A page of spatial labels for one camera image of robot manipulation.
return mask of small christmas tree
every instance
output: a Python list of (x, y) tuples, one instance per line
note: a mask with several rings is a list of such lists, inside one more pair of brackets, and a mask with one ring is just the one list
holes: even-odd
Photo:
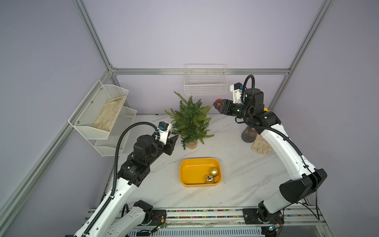
[(214, 134), (208, 135), (208, 126), (211, 118), (207, 118), (207, 113), (211, 106), (201, 107), (201, 99), (195, 104), (192, 96), (186, 101), (181, 94), (174, 91), (180, 97), (179, 111), (171, 109), (171, 112), (165, 112), (173, 119), (172, 133), (179, 134), (182, 137), (183, 148), (186, 149), (187, 144), (200, 140), (204, 144), (205, 138), (214, 137)]

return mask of marble table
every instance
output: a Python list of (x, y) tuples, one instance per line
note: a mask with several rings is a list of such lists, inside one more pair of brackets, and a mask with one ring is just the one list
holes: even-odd
[[(172, 155), (163, 154), (150, 166), (150, 173), (128, 199), (129, 206), (140, 199), (155, 208), (257, 206), (276, 192), (280, 184), (290, 179), (275, 152), (260, 155), (251, 150), (252, 143), (241, 139), (246, 125), (237, 124), (232, 116), (209, 116), (212, 118), (210, 134), (215, 136), (206, 139), (205, 145), (199, 143), (194, 150), (183, 150), (179, 137)], [(141, 121), (158, 125), (160, 121), (171, 122), (171, 119), (166, 115), (137, 115), (135, 122)], [(153, 128), (147, 125), (130, 130), (118, 169), (133, 151), (136, 139), (152, 133)], [(190, 188), (180, 183), (180, 163), (196, 157), (213, 157), (220, 162), (221, 183)]]

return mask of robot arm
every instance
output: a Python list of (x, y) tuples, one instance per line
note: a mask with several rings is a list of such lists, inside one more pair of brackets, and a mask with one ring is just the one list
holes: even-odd
[(149, 224), (152, 219), (153, 206), (142, 200), (136, 202), (132, 209), (115, 224), (112, 223), (128, 197), (150, 172), (150, 165), (163, 153), (172, 154), (178, 135), (168, 138), (171, 133), (170, 129), (171, 124), (160, 122), (153, 135), (142, 135), (137, 139), (133, 147), (134, 151), (121, 165), (116, 182), (113, 181), (116, 184), (114, 194), (112, 195), (112, 190), (108, 192), (90, 219), (74, 236), (124, 237), (137, 225)]
[[(252, 88), (246, 89), (249, 78), (252, 79)], [(218, 99), (213, 106), (221, 114), (235, 116), (236, 119), (242, 118), (243, 122), (238, 123), (246, 123), (255, 128), (272, 146), (290, 175), (291, 180), (281, 184), (278, 191), (259, 203), (255, 218), (259, 224), (271, 221), (273, 214), (280, 214), (281, 209), (314, 193), (324, 182), (327, 174), (323, 169), (316, 169), (303, 156), (287, 136), (279, 118), (272, 111), (264, 110), (263, 92), (254, 88), (254, 84), (254, 76), (249, 75), (244, 85), (236, 83), (230, 86), (233, 101)]]

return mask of wire mesh shelf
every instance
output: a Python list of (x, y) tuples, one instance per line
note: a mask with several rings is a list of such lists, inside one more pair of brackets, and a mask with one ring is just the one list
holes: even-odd
[[(133, 124), (137, 110), (123, 106), (119, 117), (117, 118), (113, 129), (111, 130), (108, 139), (97, 140), (94, 147), (102, 156), (114, 156), (116, 146), (121, 133), (130, 125)], [(129, 132), (125, 134), (120, 145), (120, 154), (124, 150), (126, 141), (128, 140)]]
[(186, 64), (184, 94), (225, 95), (228, 89), (225, 64)]
[[(77, 111), (69, 118), (69, 124), (74, 127), (102, 156), (114, 156), (116, 145), (121, 133), (133, 124), (137, 111), (122, 106), (126, 101), (128, 90), (115, 85), (103, 85), (91, 98), (91, 101), (84, 108), (79, 117), (75, 117)], [(120, 97), (118, 102), (121, 106), (113, 111), (112, 120), (107, 124), (106, 129), (99, 129), (94, 126), (96, 119), (101, 114), (105, 103), (112, 98)], [(120, 153), (124, 150), (129, 134), (123, 138), (120, 146)]]

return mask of beige glove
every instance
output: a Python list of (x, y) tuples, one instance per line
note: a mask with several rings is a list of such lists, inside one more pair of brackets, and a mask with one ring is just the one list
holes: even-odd
[(120, 96), (108, 100), (92, 127), (110, 132), (112, 124), (116, 120), (117, 113), (121, 109), (125, 97), (126, 96)]
[(260, 134), (257, 135), (251, 149), (259, 154), (270, 154), (273, 152), (273, 147)]

